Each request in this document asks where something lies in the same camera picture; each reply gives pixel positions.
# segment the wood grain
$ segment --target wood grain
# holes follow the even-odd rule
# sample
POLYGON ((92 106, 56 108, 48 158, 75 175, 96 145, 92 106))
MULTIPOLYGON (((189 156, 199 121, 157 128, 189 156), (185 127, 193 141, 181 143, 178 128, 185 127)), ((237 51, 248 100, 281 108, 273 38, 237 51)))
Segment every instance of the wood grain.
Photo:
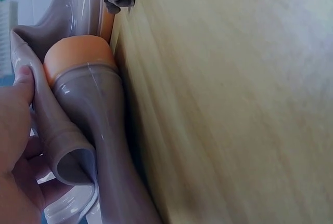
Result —
POLYGON ((333 223, 333 0, 137 0, 111 45, 166 223, 333 223))

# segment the orange rim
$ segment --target orange rim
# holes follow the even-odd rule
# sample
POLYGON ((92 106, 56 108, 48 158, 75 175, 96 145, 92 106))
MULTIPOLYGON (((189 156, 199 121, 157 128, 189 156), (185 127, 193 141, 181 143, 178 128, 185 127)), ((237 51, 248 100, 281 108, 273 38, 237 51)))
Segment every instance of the orange rim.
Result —
POLYGON ((99 36, 105 39, 109 43, 113 28, 114 15, 110 14, 108 12, 108 9, 106 8, 105 3, 104 2, 102 3, 103 3, 103 11, 102 11, 102 21, 100 25, 99 36))

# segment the finger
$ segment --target finger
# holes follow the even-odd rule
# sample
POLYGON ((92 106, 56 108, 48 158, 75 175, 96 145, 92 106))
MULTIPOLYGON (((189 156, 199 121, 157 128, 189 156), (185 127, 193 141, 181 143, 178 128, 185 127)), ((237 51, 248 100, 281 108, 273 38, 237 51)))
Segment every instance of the finger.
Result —
POLYGON ((44 155, 36 156, 28 160, 32 173, 35 175, 36 180, 39 180, 50 173, 50 168, 44 155))
POLYGON ((22 98, 30 105, 34 95, 35 83, 32 71, 27 65, 21 66, 15 74, 13 90, 16 96, 22 98))
POLYGON ((42 143, 39 137, 31 136, 28 140, 23 156, 29 160, 35 156, 39 156, 42 152, 42 143))
POLYGON ((70 191, 73 186, 66 185, 57 179, 53 179, 40 184, 40 188, 44 196, 45 207, 47 207, 70 191))

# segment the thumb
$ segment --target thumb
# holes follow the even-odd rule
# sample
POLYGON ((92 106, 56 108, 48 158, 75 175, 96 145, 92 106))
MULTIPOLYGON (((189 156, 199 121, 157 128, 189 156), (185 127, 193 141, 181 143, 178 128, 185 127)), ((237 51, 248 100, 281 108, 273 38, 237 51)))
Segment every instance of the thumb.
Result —
POLYGON ((35 91, 35 82, 29 66, 23 65, 17 70, 13 90, 18 97, 22 98, 27 104, 31 104, 35 91))

